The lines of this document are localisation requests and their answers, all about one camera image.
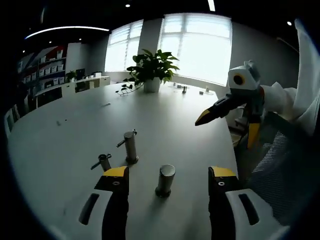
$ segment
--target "metal peg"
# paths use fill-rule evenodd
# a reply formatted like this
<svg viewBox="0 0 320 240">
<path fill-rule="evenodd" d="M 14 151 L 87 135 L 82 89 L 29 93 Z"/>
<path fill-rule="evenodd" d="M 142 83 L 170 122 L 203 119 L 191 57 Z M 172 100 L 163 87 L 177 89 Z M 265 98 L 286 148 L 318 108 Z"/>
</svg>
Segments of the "metal peg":
<svg viewBox="0 0 320 240">
<path fill-rule="evenodd" d="M 171 194 L 171 185 L 176 174 L 176 168 L 171 164 L 165 164 L 160 167 L 159 182 L 155 189 L 158 197 L 166 198 Z"/>
<path fill-rule="evenodd" d="M 110 153 L 108 153 L 107 155 L 100 154 L 99 157 L 98 157 L 99 161 L 91 167 L 91 170 L 95 169 L 99 165 L 101 165 L 101 167 L 102 167 L 104 172 L 109 170 L 109 169 L 111 169 L 111 166 L 110 166 L 110 163 L 109 163 L 109 160 L 108 160 L 111 157 L 112 157 L 112 155 Z"/>
<path fill-rule="evenodd" d="M 127 131 L 123 137 L 124 140 L 119 142 L 117 144 L 117 148 L 120 147 L 122 144 L 125 144 L 125 150 L 126 150 L 126 158 L 125 160 L 129 164 L 135 164 L 138 162 L 138 156 L 136 152 L 136 142 L 135 142 L 135 135 L 137 135 L 137 131 L 133 129 L 133 131 Z"/>
</svg>

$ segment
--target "ceiling light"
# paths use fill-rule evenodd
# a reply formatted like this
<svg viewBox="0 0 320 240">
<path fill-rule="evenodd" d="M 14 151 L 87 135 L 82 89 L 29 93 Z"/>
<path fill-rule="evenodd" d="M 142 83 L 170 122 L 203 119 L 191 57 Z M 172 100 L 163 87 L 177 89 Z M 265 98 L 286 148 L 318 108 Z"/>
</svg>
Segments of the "ceiling light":
<svg viewBox="0 0 320 240">
<path fill-rule="evenodd" d="M 109 31 L 109 29 L 106 29 L 106 28 L 93 27 L 93 26 L 59 26 L 59 27 L 53 27 L 53 28 L 37 31 L 35 33 L 30 34 L 29 36 L 26 36 L 24 39 L 28 39 L 34 35 L 41 34 L 48 31 L 58 30 L 58 29 L 92 29 L 92 30 L 100 30 L 100 31 L 106 31 L 106 32 Z"/>
<path fill-rule="evenodd" d="M 210 11 L 212 12 L 216 11 L 214 0 L 208 0 L 208 4 L 209 4 Z"/>
</svg>

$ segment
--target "led strip light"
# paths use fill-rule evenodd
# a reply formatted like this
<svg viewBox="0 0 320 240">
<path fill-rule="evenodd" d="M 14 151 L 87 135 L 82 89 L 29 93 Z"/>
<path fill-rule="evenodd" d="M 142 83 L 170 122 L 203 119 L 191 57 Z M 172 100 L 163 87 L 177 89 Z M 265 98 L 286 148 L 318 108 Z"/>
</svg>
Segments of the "led strip light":
<svg viewBox="0 0 320 240">
<path fill-rule="evenodd" d="M 105 32 L 109 31 L 109 29 L 94 27 L 94 26 L 59 26 L 59 27 L 53 27 L 53 28 L 48 28 L 48 29 L 44 29 L 41 31 L 37 31 L 35 33 L 30 34 L 29 36 L 26 36 L 24 39 L 28 39 L 34 35 L 41 34 L 41 33 L 48 32 L 48 31 L 58 30 L 58 29 L 92 29 L 92 30 L 100 30 L 100 31 L 105 31 Z"/>
</svg>

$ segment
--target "ceiling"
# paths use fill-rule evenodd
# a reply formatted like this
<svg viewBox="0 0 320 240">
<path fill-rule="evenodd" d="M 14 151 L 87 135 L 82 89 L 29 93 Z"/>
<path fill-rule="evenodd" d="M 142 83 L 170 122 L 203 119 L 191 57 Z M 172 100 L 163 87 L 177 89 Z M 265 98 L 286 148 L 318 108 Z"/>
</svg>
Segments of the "ceiling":
<svg viewBox="0 0 320 240">
<path fill-rule="evenodd" d="M 272 37 L 280 37 L 298 48 L 297 32 L 288 26 L 294 22 L 297 9 L 286 0 L 215 0 L 215 12 L 210 12 L 208 0 L 33 0 L 15 5 L 14 42 L 15 56 L 22 57 L 35 49 L 50 44 L 91 42 L 107 32 L 87 29 L 55 30 L 24 39 L 47 28 L 61 26 L 90 26 L 116 29 L 140 19 L 161 18 L 169 13 L 214 13 L 231 17 L 232 21 L 245 24 Z"/>
</svg>

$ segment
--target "metal cylinder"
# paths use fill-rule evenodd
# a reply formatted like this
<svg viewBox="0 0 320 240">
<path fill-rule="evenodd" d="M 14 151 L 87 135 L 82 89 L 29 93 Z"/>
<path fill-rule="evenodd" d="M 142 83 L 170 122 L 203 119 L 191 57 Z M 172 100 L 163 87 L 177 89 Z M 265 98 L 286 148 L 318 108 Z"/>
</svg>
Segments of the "metal cylinder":
<svg viewBox="0 0 320 240">
<path fill-rule="evenodd" d="M 99 155 L 98 159 L 104 172 L 111 169 L 107 155 L 101 154 Z"/>
<path fill-rule="evenodd" d="M 176 174 L 176 168 L 170 164 L 165 164 L 160 167 L 158 186 L 155 189 L 155 194 L 158 197 L 166 198 L 171 194 L 171 185 Z"/>
<path fill-rule="evenodd" d="M 135 142 L 135 132 L 134 131 L 127 131 L 124 134 L 125 140 L 125 150 L 126 150 L 126 161 L 129 164 L 135 164 L 138 162 L 138 156 L 136 152 L 136 142 Z"/>
</svg>

